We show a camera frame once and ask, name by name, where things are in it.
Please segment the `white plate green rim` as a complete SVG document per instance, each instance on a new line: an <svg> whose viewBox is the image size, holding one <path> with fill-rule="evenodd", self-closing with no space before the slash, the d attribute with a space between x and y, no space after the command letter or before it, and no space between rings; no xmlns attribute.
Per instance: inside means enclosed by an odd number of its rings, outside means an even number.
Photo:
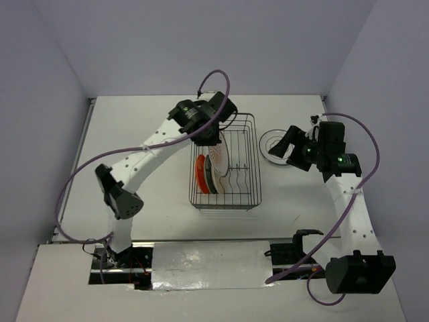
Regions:
<svg viewBox="0 0 429 322"><path fill-rule="evenodd" d="M259 152L262 155L263 159L272 166L290 166L289 164L287 164L286 161L292 153L292 150L294 149L293 144L290 144L288 146L288 149L286 150L286 153L282 158L269 154L269 151L280 142L280 140L284 137L285 134L286 130L272 129L265 132L259 139Z"/></svg>

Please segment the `white plate orange sunburst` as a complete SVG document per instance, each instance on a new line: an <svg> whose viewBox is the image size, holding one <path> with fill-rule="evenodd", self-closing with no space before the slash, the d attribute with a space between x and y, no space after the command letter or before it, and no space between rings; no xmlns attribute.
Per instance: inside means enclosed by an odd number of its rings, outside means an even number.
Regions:
<svg viewBox="0 0 429 322"><path fill-rule="evenodd" d="M217 174L225 177L229 172L229 151L225 141L208 147L208 155Z"/></svg>

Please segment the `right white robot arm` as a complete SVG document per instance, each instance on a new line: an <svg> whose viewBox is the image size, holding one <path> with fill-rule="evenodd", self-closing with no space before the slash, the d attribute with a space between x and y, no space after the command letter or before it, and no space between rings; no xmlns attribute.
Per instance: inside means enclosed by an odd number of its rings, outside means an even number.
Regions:
<svg viewBox="0 0 429 322"><path fill-rule="evenodd" d="M298 261L288 270L266 280L271 284L313 259L324 270L333 294L378 294L396 269L393 256L383 253L375 236L365 203L359 159L346 151L345 125L317 121L304 131L295 125L269 150L287 164L308 171L316 166L322 174L336 211L337 222L328 233L301 229L293 236L292 255Z"/></svg>

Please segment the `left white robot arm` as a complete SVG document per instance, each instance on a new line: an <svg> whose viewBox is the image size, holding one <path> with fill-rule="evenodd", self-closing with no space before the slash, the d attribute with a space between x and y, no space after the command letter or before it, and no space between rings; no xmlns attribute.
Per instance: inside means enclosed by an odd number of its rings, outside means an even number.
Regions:
<svg viewBox="0 0 429 322"><path fill-rule="evenodd" d="M104 202L112 211L110 230L113 238L107 247L107 259L112 265L121 268L131 261L133 217L143 209L143 200L137 190L145 179L191 142L197 146L220 143L219 124L236 112L235 104L220 91L207 101L180 101L158 130L143 143L142 150L112 166L101 164L96 167Z"/></svg>

